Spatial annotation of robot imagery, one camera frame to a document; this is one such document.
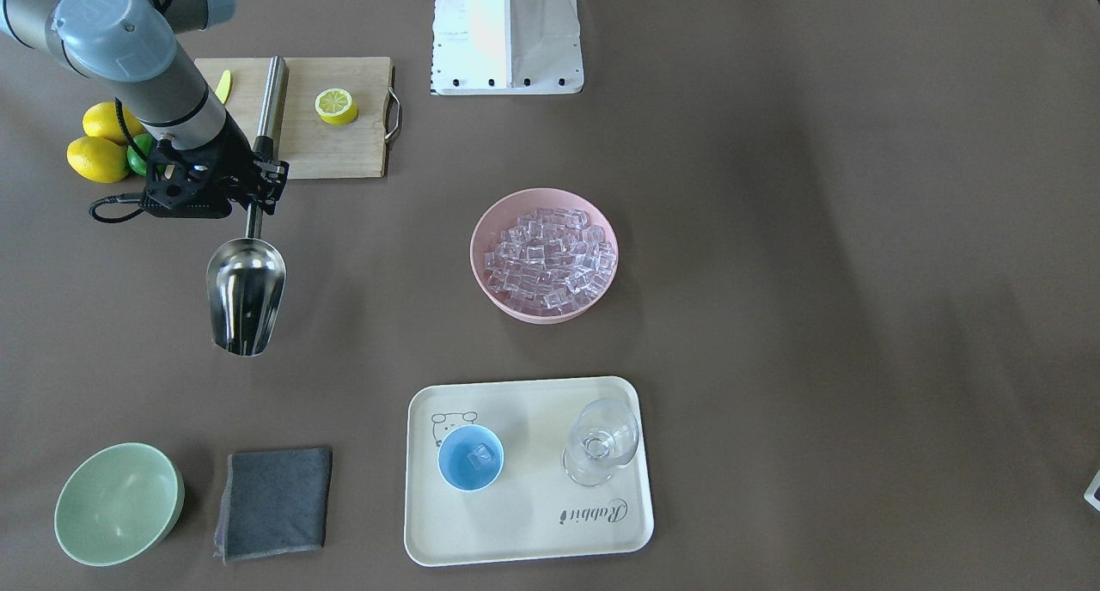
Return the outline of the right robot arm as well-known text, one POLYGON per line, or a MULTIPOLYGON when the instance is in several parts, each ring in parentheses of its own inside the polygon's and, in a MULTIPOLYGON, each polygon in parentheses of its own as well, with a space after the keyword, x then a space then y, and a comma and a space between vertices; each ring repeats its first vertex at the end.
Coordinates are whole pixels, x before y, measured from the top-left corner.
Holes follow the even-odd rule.
POLYGON ((144 125, 146 185, 117 204, 168 218, 221 219, 235 204, 275 211, 290 166, 271 136, 251 144, 180 33, 235 15, 237 0, 3 0, 3 34, 103 86, 144 125))

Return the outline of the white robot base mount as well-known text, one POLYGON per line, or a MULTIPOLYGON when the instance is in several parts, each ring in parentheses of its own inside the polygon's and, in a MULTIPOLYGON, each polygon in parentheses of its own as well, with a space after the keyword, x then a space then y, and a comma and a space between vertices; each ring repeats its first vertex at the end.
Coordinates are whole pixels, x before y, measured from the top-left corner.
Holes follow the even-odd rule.
POLYGON ((430 94, 580 94, 578 0, 435 0, 430 94))

